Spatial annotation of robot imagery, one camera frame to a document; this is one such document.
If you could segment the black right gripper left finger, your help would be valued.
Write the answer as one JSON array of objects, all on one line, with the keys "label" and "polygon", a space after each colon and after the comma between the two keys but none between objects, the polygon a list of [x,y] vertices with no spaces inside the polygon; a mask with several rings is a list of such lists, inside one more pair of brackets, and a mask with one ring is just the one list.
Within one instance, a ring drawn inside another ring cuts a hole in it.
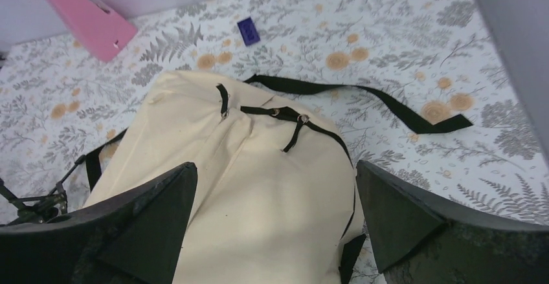
[{"label": "black right gripper left finger", "polygon": [[2,283],[171,283],[197,188],[191,162],[47,223],[1,229]]}]

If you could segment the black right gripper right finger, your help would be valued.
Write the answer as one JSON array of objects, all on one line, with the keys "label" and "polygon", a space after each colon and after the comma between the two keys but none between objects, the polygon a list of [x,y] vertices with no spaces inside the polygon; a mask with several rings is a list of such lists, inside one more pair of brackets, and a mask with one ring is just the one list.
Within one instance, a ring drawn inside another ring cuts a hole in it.
[{"label": "black right gripper right finger", "polygon": [[547,283],[548,227],[481,212],[367,161],[357,188],[387,283]]}]

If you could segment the cream canvas backpack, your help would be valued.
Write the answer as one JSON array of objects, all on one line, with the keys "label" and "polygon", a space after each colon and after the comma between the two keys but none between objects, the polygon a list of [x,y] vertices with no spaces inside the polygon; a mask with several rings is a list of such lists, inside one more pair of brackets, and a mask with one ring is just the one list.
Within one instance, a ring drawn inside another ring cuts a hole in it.
[{"label": "cream canvas backpack", "polygon": [[193,162],[175,283],[348,283],[365,240],[352,159],[330,119],[286,98],[332,89],[164,72],[86,205]]}]

